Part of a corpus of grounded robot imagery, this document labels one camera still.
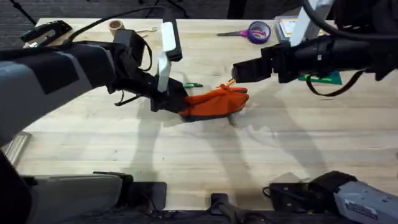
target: paper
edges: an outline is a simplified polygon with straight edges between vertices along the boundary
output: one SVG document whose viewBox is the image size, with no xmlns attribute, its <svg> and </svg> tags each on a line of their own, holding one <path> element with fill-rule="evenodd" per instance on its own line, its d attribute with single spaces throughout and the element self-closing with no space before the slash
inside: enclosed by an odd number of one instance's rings
<svg viewBox="0 0 398 224">
<path fill-rule="evenodd" d="M 285 37 L 291 37 L 294 30 L 294 25 L 296 25 L 297 19 L 281 19 L 279 25 L 282 28 L 282 32 Z M 319 30 L 319 35 L 323 35 L 323 30 Z"/>
</svg>

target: orange cloth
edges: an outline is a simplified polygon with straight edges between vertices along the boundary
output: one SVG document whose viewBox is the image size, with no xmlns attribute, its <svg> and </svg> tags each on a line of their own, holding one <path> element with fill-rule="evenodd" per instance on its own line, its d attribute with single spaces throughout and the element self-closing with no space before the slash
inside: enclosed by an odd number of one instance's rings
<svg viewBox="0 0 398 224">
<path fill-rule="evenodd" d="M 189 120 L 223 118 L 244 108 L 249 95 L 246 88 L 230 88 L 224 84 L 204 95 L 188 96 L 188 108 L 179 114 Z"/>
</svg>

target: green marker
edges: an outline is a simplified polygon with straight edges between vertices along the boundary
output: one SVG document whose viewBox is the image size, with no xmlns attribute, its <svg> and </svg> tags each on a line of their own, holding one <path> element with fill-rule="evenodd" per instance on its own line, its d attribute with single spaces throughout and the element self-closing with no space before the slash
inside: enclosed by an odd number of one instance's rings
<svg viewBox="0 0 398 224">
<path fill-rule="evenodd" d="M 298 78 L 298 80 L 305 81 L 309 75 L 303 75 Z M 325 78 L 318 78 L 316 76 L 311 77 L 311 82 L 319 82 L 319 83 L 329 83 L 334 85 L 342 85 L 343 82 L 341 81 L 340 72 L 332 72 L 329 76 Z"/>
<path fill-rule="evenodd" d="M 199 83 L 186 83 L 183 85 L 184 88 L 195 88 L 195 87 L 203 87 L 202 84 Z"/>
</svg>

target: wooden table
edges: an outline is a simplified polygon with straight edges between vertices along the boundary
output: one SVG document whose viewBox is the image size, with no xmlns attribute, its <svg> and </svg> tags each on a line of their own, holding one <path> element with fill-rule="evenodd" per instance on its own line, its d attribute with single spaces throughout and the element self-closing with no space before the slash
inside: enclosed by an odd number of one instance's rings
<svg viewBox="0 0 398 224">
<path fill-rule="evenodd" d="M 63 20 L 74 29 L 94 21 Z M 127 29 L 160 26 L 158 19 L 123 21 Z M 261 48 L 277 43 L 274 34 L 264 45 L 215 35 L 244 29 L 250 22 L 178 20 L 184 58 L 173 63 L 171 77 L 205 85 L 189 94 L 230 79 L 233 63 L 260 57 Z M 112 41 L 107 25 L 77 39 Z M 145 39 L 157 55 L 160 32 Z M 350 76 L 345 73 L 343 79 Z M 26 128 L 34 137 L 17 169 L 22 174 L 109 170 L 132 174 L 138 181 L 164 181 L 168 209 L 206 208 L 212 192 L 229 193 L 241 207 L 270 208 L 261 188 L 271 181 L 289 174 L 317 177 L 331 170 L 397 195 L 397 83 L 396 75 L 380 83 L 365 75 L 344 95 L 324 98 L 304 82 L 280 85 L 272 77 L 237 85 L 249 89 L 250 99 L 230 121 L 196 123 L 183 123 L 166 111 L 150 112 L 147 99 L 115 107 L 121 94 L 108 95 L 106 88 L 99 88 Z M 340 86 L 317 87 L 329 92 Z"/>
</svg>

